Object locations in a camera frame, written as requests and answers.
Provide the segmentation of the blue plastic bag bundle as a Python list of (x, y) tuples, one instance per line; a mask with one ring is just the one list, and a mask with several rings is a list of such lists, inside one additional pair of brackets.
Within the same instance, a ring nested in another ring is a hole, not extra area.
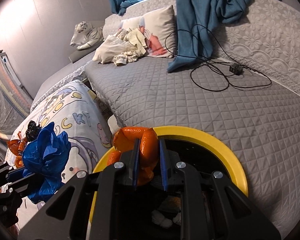
[(71, 143), (68, 134), (65, 131), (56, 134), (54, 126), (55, 123), (51, 122), (43, 127), (37, 139), (23, 151), (23, 176), (38, 173), (44, 177), (40, 188), (28, 195), (33, 204), (47, 202), (64, 185), (62, 172), (69, 159)]

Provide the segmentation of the black plastic bag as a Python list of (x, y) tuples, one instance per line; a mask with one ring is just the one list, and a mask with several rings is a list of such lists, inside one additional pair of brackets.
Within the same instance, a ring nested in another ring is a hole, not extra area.
[(40, 125), (36, 124), (35, 121), (31, 120), (28, 123), (27, 130), (25, 132), (27, 141), (32, 142), (32, 141), (36, 140), (41, 129), (42, 128)]

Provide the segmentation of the orange plastic bag bundle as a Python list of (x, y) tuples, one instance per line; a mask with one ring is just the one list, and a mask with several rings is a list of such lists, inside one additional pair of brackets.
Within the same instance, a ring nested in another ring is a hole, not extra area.
[(159, 161), (159, 140), (153, 128), (124, 127), (113, 138), (115, 151), (107, 160), (107, 166), (118, 162), (124, 152), (133, 150), (136, 139), (140, 140), (138, 186), (144, 185), (154, 177), (153, 170)]

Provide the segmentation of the orange snack wrapper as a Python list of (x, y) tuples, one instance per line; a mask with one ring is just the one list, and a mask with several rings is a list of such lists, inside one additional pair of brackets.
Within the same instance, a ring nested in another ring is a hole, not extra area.
[(7, 142), (8, 149), (15, 155), (15, 166), (17, 168), (23, 166), (22, 155), (27, 144), (27, 138), (21, 136), (21, 132), (18, 132), (18, 138), (12, 139)]

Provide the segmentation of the yellow rimmed trash bin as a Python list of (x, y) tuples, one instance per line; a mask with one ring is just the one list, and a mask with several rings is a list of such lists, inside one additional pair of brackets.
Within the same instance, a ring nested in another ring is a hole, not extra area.
[[(215, 155), (225, 166), (231, 181), (248, 197), (248, 184), (239, 160), (234, 153), (220, 140), (208, 133), (189, 127), (161, 126), (153, 128), (159, 141), (161, 139), (176, 139), (199, 145)], [(115, 151), (114, 146), (105, 154), (106, 157)]]

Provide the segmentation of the grey quilted bedspread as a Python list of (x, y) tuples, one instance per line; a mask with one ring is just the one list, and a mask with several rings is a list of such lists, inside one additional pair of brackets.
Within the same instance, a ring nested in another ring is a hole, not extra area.
[(121, 126), (184, 126), (209, 133), (241, 162), (249, 197), (286, 237), (300, 220), (300, 96), (258, 74), (207, 67), (168, 73), (168, 59), (118, 67), (89, 62), (86, 76)]

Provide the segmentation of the cartoon astronaut bed quilt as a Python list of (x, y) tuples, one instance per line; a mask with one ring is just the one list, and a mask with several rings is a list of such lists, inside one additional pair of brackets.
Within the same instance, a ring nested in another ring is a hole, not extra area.
[(111, 148), (111, 131), (97, 104), (97, 96), (81, 81), (71, 81), (44, 99), (16, 128), (12, 139), (24, 137), (30, 121), (41, 127), (54, 122), (56, 134), (68, 134), (71, 150), (61, 172), (63, 183), (78, 171), (92, 173)]

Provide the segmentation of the grey bed sheet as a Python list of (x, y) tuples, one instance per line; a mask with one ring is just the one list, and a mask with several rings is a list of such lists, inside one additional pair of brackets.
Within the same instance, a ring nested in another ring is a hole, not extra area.
[(93, 55), (94, 52), (91, 52), (77, 62), (66, 65), (45, 80), (33, 100), (30, 112), (32, 112), (50, 94), (69, 82), (74, 80), (84, 81), (87, 78), (85, 67), (92, 61)]

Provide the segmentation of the grey flat pillow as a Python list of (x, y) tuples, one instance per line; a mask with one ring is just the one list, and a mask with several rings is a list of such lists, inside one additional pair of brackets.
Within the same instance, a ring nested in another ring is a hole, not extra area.
[(98, 47), (100, 46), (100, 44), (97, 44), (93, 47), (87, 48), (87, 49), (83, 49), (83, 50), (77, 50), (74, 51), (70, 56), (69, 56), (69, 60), (71, 63), (75, 63), (78, 60), (82, 59), (83, 57), (85, 57), (86, 55), (90, 54), (91, 52), (95, 51)]

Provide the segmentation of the white tiger plush toy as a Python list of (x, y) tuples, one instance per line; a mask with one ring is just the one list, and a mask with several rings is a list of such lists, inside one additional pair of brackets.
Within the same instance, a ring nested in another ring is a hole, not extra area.
[(93, 47), (98, 42), (103, 41), (102, 31), (102, 27), (96, 27), (91, 22), (79, 22), (75, 25), (70, 46), (76, 47), (77, 50)]

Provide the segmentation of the cream crumpled clothes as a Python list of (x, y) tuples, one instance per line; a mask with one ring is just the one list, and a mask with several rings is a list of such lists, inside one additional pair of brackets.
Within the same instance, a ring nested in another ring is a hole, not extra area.
[(146, 38), (139, 29), (119, 29), (95, 50), (93, 61), (116, 66), (137, 61), (147, 53)]

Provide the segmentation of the baby print pillow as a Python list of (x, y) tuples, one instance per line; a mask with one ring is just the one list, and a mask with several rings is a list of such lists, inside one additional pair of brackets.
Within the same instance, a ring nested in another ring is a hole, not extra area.
[(174, 8), (169, 5), (139, 17), (122, 20), (119, 27), (141, 31), (145, 37), (147, 56), (172, 58), (177, 48), (175, 25)]

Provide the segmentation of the right blue curtain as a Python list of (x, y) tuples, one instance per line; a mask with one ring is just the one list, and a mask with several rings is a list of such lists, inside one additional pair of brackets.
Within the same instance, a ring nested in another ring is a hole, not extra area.
[(169, 63), (169, 73), (208, 60), (213, 53), (209, 32), (221, 23), (238, 21), (251, 0), (176, 0), (178, 55)]

